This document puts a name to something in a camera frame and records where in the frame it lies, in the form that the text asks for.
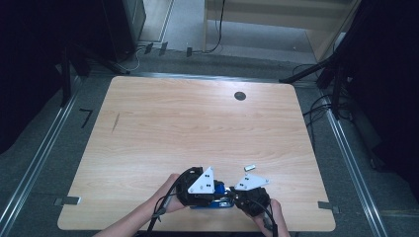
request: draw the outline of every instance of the light wood surface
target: light wood surface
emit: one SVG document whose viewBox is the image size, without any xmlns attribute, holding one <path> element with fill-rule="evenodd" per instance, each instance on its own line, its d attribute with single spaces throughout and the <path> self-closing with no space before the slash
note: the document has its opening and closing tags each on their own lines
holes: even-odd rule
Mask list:
<svg viewBox="0 0 419 237">
<path fill-rule="evenodd" d="M 352 23 L 360 2 L 361 0 L 228 0 L 225 2 L 223 20 L 306 29 L 316 59 L 322 60 L 339 35 Z M 222 0 L 206 0 L 204 44 L 207 20 L 219 20 L 221 6 Z"/>
<path fill-rule="evenodd" d="M 244 92 L 244 101 L 234 98 Z M 103 229 L 148 199 L 171 173 L 213 166 L 234 186 L 243 168 L 271 181 L 290 231 L 331 231 L 328 201 L 293 86 L 116 77 L 87 144 L 61 229 Z M 238 208 L 165 214 L 155 230 L 256 231 Z"/>
</svg>

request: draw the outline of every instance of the white bracket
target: white bracket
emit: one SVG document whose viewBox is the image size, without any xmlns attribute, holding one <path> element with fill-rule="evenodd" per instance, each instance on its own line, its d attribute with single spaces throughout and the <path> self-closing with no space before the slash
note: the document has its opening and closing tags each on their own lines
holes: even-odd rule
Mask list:
<svg viewBox="0 0 419 237">
<path fill-rule="evenodd" d="M 234 188 L 239 191 L 250 191 L 268 184 L 269 180 L 246 173 Z"/>
<path fill-rule="evenodd" d="M 213 194 L 213 170 L 209 166 L 205 172 L 188 188 L 189 194 Z"/>
</svg>

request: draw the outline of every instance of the circular hole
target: circular hole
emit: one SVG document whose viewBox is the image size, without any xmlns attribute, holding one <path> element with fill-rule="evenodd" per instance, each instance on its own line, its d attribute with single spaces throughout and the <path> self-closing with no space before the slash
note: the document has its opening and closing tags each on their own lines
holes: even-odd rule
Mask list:
<svg viewBox="0 0 419 237">
<path fill-rule="evenodd" d="M 234 93 L 234 98 L 238 101 L 244 101 L 246 99 L 246 94 L 244 94 L 243 92 L 236 92 Z"/>
</svg>

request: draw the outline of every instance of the wire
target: wire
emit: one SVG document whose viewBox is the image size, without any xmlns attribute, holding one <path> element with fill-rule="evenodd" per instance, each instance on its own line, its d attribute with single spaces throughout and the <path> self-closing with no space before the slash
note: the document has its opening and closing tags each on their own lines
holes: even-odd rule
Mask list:
<svg viewBox="0 0 419 237">
<path fill-rule="evenodd" d="M 206 51 L 195 50 L 195 51 L 192 51 L 193 53 L 212 53 L 218 48 L 219 43 L 221 42 L 221 38 L 222 38 L 221 32 L 222 32 L 222 18 L 224 16 L 224 6 L 225 6 L 225 0 L 222 0 L 221 17 L 219 18 L 219 30 L 217 29 L 217 31 L 218 31 L 218 42 L 216 43 L 216 46 L 213 47 L 212 49 L 206 50 Z"/>
<path fill-rule="evenodd" d="M 318 106 L 318 107 L 315 107 L 315 105 L 321 99 L 326 98 L 326 97 L 331 97 L 331 96 L 332 95 L 328 94 L 328 95 L 324 95 L 324 96 L 318 98 L 317 100 L 315 100 L 313 102 L 313 104 L 310 107 L 310 110 L 308 112 L 302 114 L 304 117 L 309 116 L 308 123 L 305 126 L 307 128 L 310 126 L 311 145 L 312 145 L 312 148 L 313 148 L 314 153 L 315 153 L 315 136 L 314 136 L 314 127 L 313 127 L 313 124 L 316 121 L 318 121 L 321 118 L 323 118 L 323 116 L 326 114 L 327 110 L 332 109 L 332 104 L 324 104 L 324 105 L 321 105 L 321 106 Z M 348 104 L 347 103 L 342 103 L 342 104 L 339 104 L 338 105 L 338 116 L 341 119 L 347 119 L 347 120 L 351 120 L 352 119 L 351 115 L 349 115 L 348 117 L 343 117 L 340 114 L 340 111 L 341 110 L 349 111 L 349 108 L 348 108 Z"/>
<path fill-rule="evenodd" d="M 145 47 L 140 47 L 140 48 L 138 48 L 137 50 L 136 50 L 136 53 L 135 53 L 135 58 L 136 58 L 136 66 L 134 67 L 134 68 L 125 68 L 125 67 L 123 67 L 122 65 L 120 65 L 119 63 L 116 63 L 116 65 L 118 66 L 118 67 L 120 67 L 120 68 L 122 68 L 123 70 L 125 70 L 125 71 L 133 71 L 133 70 L 136 70 L 136 69 L 138 69 L 138 67 L 139 67 L 139 58 L 138 58 L 138 53 L 141 51 L 141 50 L 143 50 L 143 49 L 145 49 Z"/>
<path fill-rule="evenodd" d="M 160 203 L 159 208 L 157 209 L 157 211 L 154 211 L 154 213 L 153 213 L 153 217 L 151 218 L 150 223 L 149 223 L 148 228 L 147 228 L 147 234 L 146 234 L 146 236 L 150 236 L 150 235 L 151 235 L 151 231 L 153 230 L 154 224 L 156 223 L 156 221 L 157 221 L 157 219 L 158 219 L 158 216 L 156 216 L 156 214 L 159 214 L 159 211 L 161 211 L 161 210 L 165 211 L 165 210 L 164 210 L 164 204 L 165 204 L 165 202 L 167 201 L 167 198 L 171 196 L 171 194 L 172 194 L 173 190 L 176 188 L 176 186 L 178 185 L 179 181 L 180 181 L 180 180 L 181 180 L 181 179 L 182 179 L 182 178 L 183 178 L 186 174 L 188 174 L 189 172 L 191 172 L 193 169 L 194 169 L 194 168 L 190 168 L 190 169 L 186 170 L 184 173 L 182 173 L 182 175 L 180 175 L 180 176 L 178 177 L 178 179 L 177 179 L 177 180 L 173 183 L 172 187 L 170 187 L 170 189 L 169 189 L 169 191 L 167 192 L 166 196 L 161 197 L 161 198 L 157 201 L 157 203 L 159 203 L 159 202 L 161 201 L 161 199 L 163 198 L 163 200 L 162 200 L 162 201 L 161 201 L 161 203 Z"/>
<path fill-rule="evenodd" d="M 249 200 L 252 201 L 253 203 L 259 205 L 265 211 L 265 213 L 268 215 L 268 217 L 271 219 L 271 222 L 272 222 L 272 236 L 273 237 L 278 237 L 278 225 L 275 222 L 275 219 L 274 219 L 274 216 L 272 215 L 272 213 L 269 212 L 269 210 L 265 206 L 263 206 L 263 204 L 259 203 L 258 201 L 253 200 L 253 199 L 249 199 Z"/>
</svg>

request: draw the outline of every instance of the metal bracket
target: metal bracket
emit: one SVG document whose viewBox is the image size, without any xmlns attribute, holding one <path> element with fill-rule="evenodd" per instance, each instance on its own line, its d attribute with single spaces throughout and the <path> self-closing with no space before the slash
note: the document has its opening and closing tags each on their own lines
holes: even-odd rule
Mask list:
<svg viewBox="0 0 419 237">
<path fill-rule="evenodd" d="M 337 205 L 332 205 L 332 203 L 330 202 L 326 202 L 326 201 L 318 201 L 318 208 L 320 209 L 329 209 L 332 210 L 333 214 L 340 214 L 342 213 L 339 206 Z"/>
<path fill-rule="evenodd" d="M 64 206 L 65 204 L 77 205 L 81 197 L 59 197 L 56 198 L 53 205 Z"/>
</svg>

